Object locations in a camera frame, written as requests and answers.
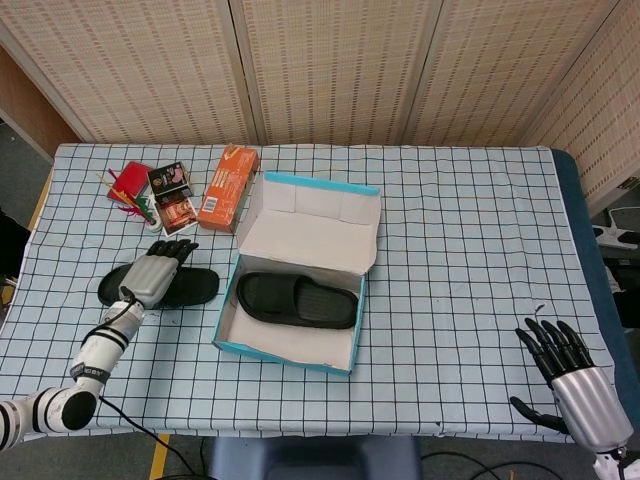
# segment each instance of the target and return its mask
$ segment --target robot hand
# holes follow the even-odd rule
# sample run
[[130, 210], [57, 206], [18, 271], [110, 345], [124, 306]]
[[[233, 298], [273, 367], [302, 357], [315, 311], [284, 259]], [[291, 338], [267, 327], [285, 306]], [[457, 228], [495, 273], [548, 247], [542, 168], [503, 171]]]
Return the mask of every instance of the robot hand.
[[625, 459], [625, 445], [633, 427], [582, 339], [562, 321], [558, 321], [558, 327], [545, 320], [539, 325], [530, 318], [525, 323], [537, 341], [520, 328], [516, 334], [553, 391], [562, 417], [540, 414], [518, 397], [511, 397], [511, 404], [536, 425], [569, 434], [577, 444], [595, 453], [594, 469], [599, 478], [640, 479], [640, 462], [628, 465], [629, 459]]
[[87, 426], [100, 391], [142, 325], [144, 308], [153, 308], [164, 296], [178, 267], [197, 246], [189, 240], [159, 241], [136, 260], [120, 284], [126, 301], [114, 303], [82, 341], [70, 370], [76, 384], [0, 402], [0, 451], [30, 432], [62, 433]]

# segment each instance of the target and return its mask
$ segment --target gray floor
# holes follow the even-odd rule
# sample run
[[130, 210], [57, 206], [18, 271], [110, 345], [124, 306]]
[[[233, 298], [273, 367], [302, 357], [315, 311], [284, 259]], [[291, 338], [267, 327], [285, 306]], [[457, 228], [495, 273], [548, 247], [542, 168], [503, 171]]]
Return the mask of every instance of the gray floor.
[[[0, 126], [0, 160], [3, 165], [12, 167], [5, 169], [4, 174], [0, 176], [0, 205], [6, 213], [26, 225], [46, 180], [49, 166], [6, 125]], [[620, 212], [620, 216], [616, 217], [620, 219], [621, 227], [625, 226], [624, 217], [628, 214], [629, 212]], [[205, 444], [207, 459], [213, 441], [209, 439]], [[194, 468], [201, 468], [199, 438], [172, 436], [171, 444], [185, 455]], [[576, 445], [425, 438], [422, 440], [422, 450], [423, 453], [443, 450], [465, 453], [486, 464], [513, 460], [534, 461], [553, 468], [567, 480], [596, 478], [591, 468], [593, 456]], [[140, 433], [43, 438], [0, 454], [2, 468], [0, 478], [3, 480], [146, 479], [149, 477], [153, 452], [154, 442]], [[428, 459], [423, 467], [425, 479], [466, 480], [478, 471], [477, 467], [467, 460], [449, 456]], [[519, 466], [513, 469], [517, 472], [515, 477], [517, 480], [551, 478], [544, 472], [531, 467]], [[179, 460], [170, 454], [167, 458], [165, 475], [184, 472], [185, 469]], [[508, 478], [508, 474], [509, 469], [500, 471], [501, 478]]]
[[0, 208], [28, 226], [51, 165], [7, 125], [0, 125]]

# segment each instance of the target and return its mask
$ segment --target black slipper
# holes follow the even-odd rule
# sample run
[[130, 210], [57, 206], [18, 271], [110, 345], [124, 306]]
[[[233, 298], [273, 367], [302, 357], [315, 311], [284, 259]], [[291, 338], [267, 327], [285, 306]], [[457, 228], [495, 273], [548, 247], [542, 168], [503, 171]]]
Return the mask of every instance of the black slipper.
[[236, 293], [244, 311], [263, 322], [332, 329], [356, 323], [358, 297], [304, 275], [247, 273]]
[[[130, 268], [131, 264], [122, 265], [111, 270], [102, 279], [98, 286], [98, 298], [103, 305], [109, 307], [120, 300], [118, 288]], [[216, 296], [219, 285], [220, 279], [214, 271], [179, 267], [158, 307], [177, 308], [206, 303]]]

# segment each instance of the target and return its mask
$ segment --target grid tablecloth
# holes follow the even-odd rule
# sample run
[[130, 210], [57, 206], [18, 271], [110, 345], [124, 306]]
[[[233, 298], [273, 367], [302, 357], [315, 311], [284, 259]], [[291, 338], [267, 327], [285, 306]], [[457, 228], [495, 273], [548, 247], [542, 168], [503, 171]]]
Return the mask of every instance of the grid tablecloth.
[[[69, 386], [71, 358], [105, 313], [101, 278], [158, 239], [107, 199], [97, 173], [180, 160], [200, 199], [223, 146], [63, 145], [0, 334], [0, 398]], [[340, 377], [220, 352], [222, 295], [149, 311], [104, 395], [159, 431], [199, 434], [457, 434], [562, 439], [513, 411], [553, 398], [514, 328], [527, 316], [575, 327], [613, 379], [568, 226], [551, 152], [427, 147], [258, 148], [262, 170], [380, 187], [378, 256], [358, 356]], [[191, 264], [224, 291], [232, 235], [200, 227]], [[80, 434], [129, 430], [105, 405]]]

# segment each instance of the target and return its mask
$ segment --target orange box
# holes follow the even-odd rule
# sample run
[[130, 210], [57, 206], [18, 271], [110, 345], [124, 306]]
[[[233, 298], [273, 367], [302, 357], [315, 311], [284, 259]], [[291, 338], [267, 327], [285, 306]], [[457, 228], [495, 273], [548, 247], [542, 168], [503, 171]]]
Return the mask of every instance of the orange box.
[[198, 223], [203, 228], [233, 232], [253, 176], [260, 166], [253, 148], [228, 145], [202, 199]]

